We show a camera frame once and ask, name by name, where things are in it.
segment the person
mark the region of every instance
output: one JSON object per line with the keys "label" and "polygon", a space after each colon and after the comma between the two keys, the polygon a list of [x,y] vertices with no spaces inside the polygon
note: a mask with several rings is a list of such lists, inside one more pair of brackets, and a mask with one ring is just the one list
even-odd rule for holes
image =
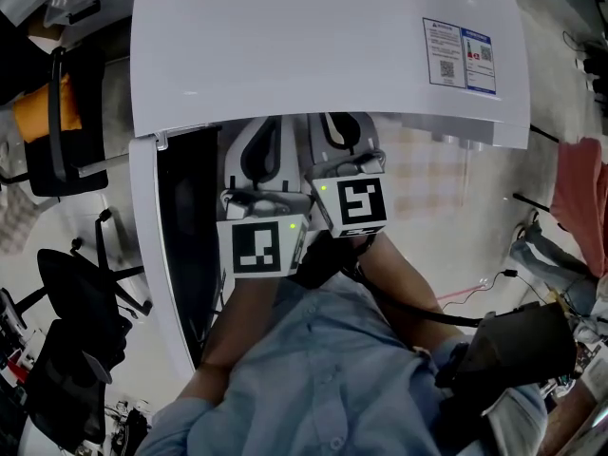
{"label": "person", "polygon": [[[360,249],[364,240],[348,241]],[[386,235],[358,262],[386,295],[442,311]],[[451,394],[435,373],[469,339],[342,274],[313,290],[288,278],[238,279],[199,367],[137,454],[536,454],[546,429],[536,385],[506,390],[469,441],[440,430]]]}
{"label": "person", "polygon": [[[537,210],[533,210],[528,218],[527,226],[520,224],[516,227],[515,241],[511,245],[509,255],[533,276],[563,293],[566,302],[577,314],[588,316],[598,296],[608,298],[608,276],[602,279],[595,277],[583,262],[544,237]],[[555,265],[536,258],[528,243],[533,244]]]}

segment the white floor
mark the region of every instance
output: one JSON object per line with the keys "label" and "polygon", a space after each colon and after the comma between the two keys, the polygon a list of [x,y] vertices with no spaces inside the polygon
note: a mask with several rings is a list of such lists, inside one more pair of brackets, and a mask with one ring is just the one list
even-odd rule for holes
{"label": "white floor", "polygon": [[[575,52],[561,37],[563,30],[574,35],[584,34],[587,31],[584,23],[562,0],[518,2],[528,49],[532,123],[570,142],[581,136],[600,137],[605,142],[601,137],[599,106],[594,103],[594,95],[585,89],[585,76],[574,68]],[[129,104],[128,62],[121,62],[108,68],[104,80],[108,157],[124,152],[132,136]],[[18,142],[10,114],[0,112],[0,137],[5,134],[13,143]],[[500,270],[514,267],[506,260],[511,234],[529,208],[511,199],[511,194],[519,191],[548,203],[555,180],[556,157],[555,144],[538,136],[530,138],[526,151],[487,147],[482,152],[473,152],[465,205],[460,211],[443,217],[394,223],[389,235],[428,279],[437,296],[487,284]],[[114,253],[127,264],[137,265],[139,254],[128,166],[110,171],[109,177],[110,186],[104,191],[104,198],[91,197],[87,208],[94,210],[92,205],[100,200],[113,208],[120,237],[120,246],[116,244],[118,251]],[[72,238],[83,228],[83,222],[90,220],[92,226],[94,217],[87,218],[82,208],[82,204],[65,201],[51,209],[36,224],[22,255],[0,258],[0,286],[8,288],[15,300],[41,286],[36,266],[38,249],[67,251]],[[572,253],[578,251],[573,239],[559,230],[550,216],[543,214],[541,224],[557,243]],[[546,294],[546,289],[534,282],[529,273],[519,270],[542,295]],[[146,295],[144,284],[134,289]],[[449,300],[462,302],[466,296],[461,294]],[[446,311],[471,316],[482,316],[488,311],[500,313],[518,306],[524,297],[527,301],[534,296],[521,280],[499,278],[491,291],[476,293],[466,304],[450,305]],[[26,314],[26,320],[42,331],[48,328],[53,317],[46,300]],[[113,375],[112,390],[147,400],[153,409],[171,401],[180,390],[154,311],[129,334],[126,359]]]}

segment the shirt button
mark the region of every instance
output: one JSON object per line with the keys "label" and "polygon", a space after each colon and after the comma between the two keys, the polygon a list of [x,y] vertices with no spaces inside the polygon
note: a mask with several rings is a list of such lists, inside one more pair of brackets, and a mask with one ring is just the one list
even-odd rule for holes
{"label": "shirt button", "polygon": [[333,449],[334,451],[337,451],[339,448],[341,448],[344,445],[344,439],[341,437],[334,437],[331,441],[330,441],[330,448]]}

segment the black office chair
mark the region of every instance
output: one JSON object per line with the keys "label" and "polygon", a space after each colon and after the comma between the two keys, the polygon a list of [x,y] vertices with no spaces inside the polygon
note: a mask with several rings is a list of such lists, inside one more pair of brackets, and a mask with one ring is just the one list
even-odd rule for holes
{"label": "black office chair", "polygon": [[111,370],[124,360],[130,321],[119,314],[116,296],[134,311],[148,315],[152,303],[139,304],[117,280],[143,273],[143,267],[119,272],[107,266],[101,223],[111,214],[103,211],[95,221],[99,267],[76,251],[72,256],[53,250],[38,252],[38,269],[44,287],[14,303],[6,290],[1,304],[9,316],[26,327],[23,312],[48,295],[60,319],[53,321],[42,352],[25,389],[32,422],[53,442],[74,451],[83,441],[100,444],[105,438],[105,385]]}
{"label": "black office chair", "polygon": [[[104,162],[102,80],[105,56],[98,48],[83,45],[66,52],[58,47],[49,56],[30,41],[0,12],[0,105],[22,92],[30,93],[49,83],[48,135],[25,144],[28,172],[0,183],[29,180],[39,197],[61,197],[107,187],[104,170],[91,175],[83,168]],[[69,74],[82,130],[61,131],[60,82]]]}

